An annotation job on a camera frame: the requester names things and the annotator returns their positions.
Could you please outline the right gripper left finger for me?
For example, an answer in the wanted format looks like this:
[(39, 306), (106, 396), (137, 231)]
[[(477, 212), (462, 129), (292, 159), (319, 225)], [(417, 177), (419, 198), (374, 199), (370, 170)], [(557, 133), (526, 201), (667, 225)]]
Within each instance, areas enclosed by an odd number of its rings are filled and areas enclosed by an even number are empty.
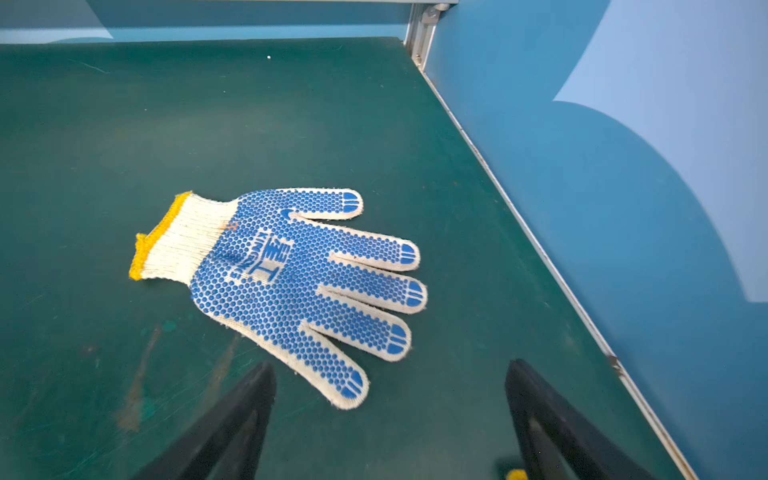
[(255, 477), (274, 405), (273, 366), (262, 362), (136, 479), (244, 479)]

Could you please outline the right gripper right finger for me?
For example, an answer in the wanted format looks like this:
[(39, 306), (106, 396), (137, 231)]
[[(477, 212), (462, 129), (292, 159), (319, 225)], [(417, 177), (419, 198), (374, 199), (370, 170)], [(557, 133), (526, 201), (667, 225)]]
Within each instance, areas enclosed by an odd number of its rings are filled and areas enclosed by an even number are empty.
[(509, 479), (654, 478), (525, 361), (510, 362), (505, 393), (524, 463)]

